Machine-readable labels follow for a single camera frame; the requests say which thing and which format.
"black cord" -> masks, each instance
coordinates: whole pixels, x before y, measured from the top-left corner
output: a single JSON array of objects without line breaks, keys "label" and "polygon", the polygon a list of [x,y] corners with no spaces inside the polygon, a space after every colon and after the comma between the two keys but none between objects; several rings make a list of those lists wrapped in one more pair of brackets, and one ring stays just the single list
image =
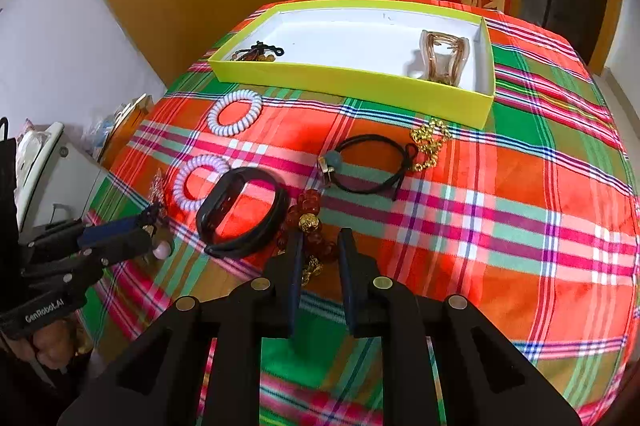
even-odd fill
[{"label": "black cord", "polygon": [[366,133],[363,135],[355,135],[353,137],[345,139],[340,144],[338,144],[338,146],[336,146],[334,150],[340,153],[342,150],[348,148],[349,146],[369,141],[383,142],[398,150],[398,152],[402,156],[402,162],[398,171],[391,175],[391,177],[389,177],[383,183],[377,184],[376,186],[373,186],[372,188],[368,188],[366,190],[354,190],[352,188],[348,188],[347,186],[342,184],[339,179],[336,178],[335,173],[332,175],[331,180],[341,190],[349,193],[358,193],[361,195],[379,193],[396,184],[396,190],[394,191],[393,196],[393,200],[396,200],[398,198],[398,191],[400,190],[400,186],[402,185],[402,181],[404,180],[404,175],[408,170],[411,169],[411,166],[414,164],[415,156],[418,155],[418,147],[413,143],[409,143],[404,148],[402,148],[402,146],[400,146],[397,142],[389,139],[388,137],[385,137],[384,135],[378,135],[377,133]]},{"label": "black cord", "polygon": [[267,45],[265,43],[262,43],[261,41],[256,42],[255,45],[251,45],[251,48],[259,50],[261,52],[264,52],[265,50],[269,50],[273,52],[276,56],[282,56],[284,54],[284,49],[282,47]]}]

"black elastic band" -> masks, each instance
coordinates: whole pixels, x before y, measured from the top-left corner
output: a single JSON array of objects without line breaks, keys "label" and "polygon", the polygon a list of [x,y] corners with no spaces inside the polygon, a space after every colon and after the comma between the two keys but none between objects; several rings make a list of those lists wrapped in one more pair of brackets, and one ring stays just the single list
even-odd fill
[{"label": "black elastic band", "polygon": [[349,146],[367,141],[384,142],[398,150],[398,152],[402,156],[402,162],[398,171],[391,175],[391,177],[389,177],[382,184],[377,184],[376,186],[373,186],[372,188],[366,190],[353,190],[351,188],[348,188],[336,178],[335,173],[332,175],[332,182],[343,191],[347,191],[349,193],[358,193],[362,195],[379,193],[380,191],[384,191],[396,184],[396,190],[394,191],[393,196],[393,200],[396,200],[396,198],[398,198],[398,191],[400,190],[400,186],[402,185],[402,181],[404,180],[404,175],[408,170],[411,169],[412,165],[414,164],[415,156],[418,154],[418,147],[413,143],[409,143],[404,148],[402,148],[402,146],[400,146],[397,142],[389,139],[388,137],[385,137],[384,135],[378,135],[377,133],[366,133],[363,135],[355,135],[353,137],[345,139],[340,144],[338,144],[338,146],[336,146],[334,150],[340,153],[342,150],[348,148]]},{"label": "black elastic band", "polygon": [[[253,229],[221,243],[212,243],[208,237],[234,205],[244,185],[252,180],[267,182],[275,191],[273,205]],[[289,194],[269,173],[260,168],[236,168],[226,172],[207,196],[196,214],[196,227],[200,239],[206,243],[204,252],[215,258],[244,258],[266,246],[275,236],[289,208]]]}]

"amber bead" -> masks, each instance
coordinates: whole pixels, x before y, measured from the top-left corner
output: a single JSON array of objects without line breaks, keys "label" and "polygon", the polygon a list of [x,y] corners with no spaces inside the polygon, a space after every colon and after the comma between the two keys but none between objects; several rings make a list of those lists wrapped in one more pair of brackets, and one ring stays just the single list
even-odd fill
[{"label": "amber bead", "polygon": [[317,215],[320,213],[320,199],[305,199],[300,204],[300,208],[302,209],[302,213],[312,213],[313,215]]},{"label": "amber bead", "polygon": [[322,197],[322,193],[318,190],[307,190],[305,191],[306,199],[320,199]]},{"label": "amber bead", "polygon": [[300,212],[299,207],[294,204],[289,208],[287,212],[287,217],[285,218],[285,224],[288,229],[297,229],[298,222],[300,221],[300,216],[302,216],[302,212]]},{"label": "amber bead", "polygon": [[325,242],[322,244],[321,250],[316,254],[318,260],[320,262],[333,262],[338,260],[338,247],[335,245],[335,242]]},{"label": "amber bead", "polygon": [[276,247],[278,249],[287,249],[287,241],[289,234],[283,231],[278,231],[276,234]]},{"label": "amber bead", "polygon": [[317,231],[310,232],[305,235],[305,253],[306,255],[317,256],[324,246],[324,236]]}]

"gold chain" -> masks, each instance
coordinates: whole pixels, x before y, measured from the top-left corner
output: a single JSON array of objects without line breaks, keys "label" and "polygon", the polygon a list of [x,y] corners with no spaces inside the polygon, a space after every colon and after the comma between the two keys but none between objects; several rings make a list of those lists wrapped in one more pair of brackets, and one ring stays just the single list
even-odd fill
[{"label": "gold chain", "polygon": [[322,264],[315,256],[310,256],[306,265],[302,269],[302,287],[304,287],[312,276],[318,276],[322,272]]},{"label": "gold chain", "polygon": [[[435,129],[440,130],[440,138],[434,135]],[[426,160],[421,163],[414,164],[412,171],[420,172],[427,168],[433,168],[438,163],[438,153],[442,145],[451,139],[451,133],[446,124],[439,119],[431,119],[428,124],[422,125],[420,128],[414,128],[409,132],[411,139],[414,140],[418,151],[426,155]]]}]

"yellow box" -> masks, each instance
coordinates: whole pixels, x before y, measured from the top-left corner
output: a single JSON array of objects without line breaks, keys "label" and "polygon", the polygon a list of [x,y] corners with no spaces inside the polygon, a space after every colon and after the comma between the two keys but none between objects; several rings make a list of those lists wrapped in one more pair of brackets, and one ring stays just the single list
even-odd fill
[{"label": "yellow box", "polygon": [[[279,62],[229,61],[234,48],[260,28],[269,18],[280,13],[305,9],[368,8],[432,14],[472,22],[481,32],[483,52],[479,67],[486,74],[488,94],[442,85],[407,76],[347,69],[323,65]],[[278,42],[266,41],[278,45]],[[495,96],[494,56],[489,33],[482,16],[472,13],[414,2],[394,0],[311,0],[276,5],[231,37],[213,56],[209,65],[223,83],[280,86],[310,90],[378,102],[421,114],[447,119],[473,128],[483,128]]]}]

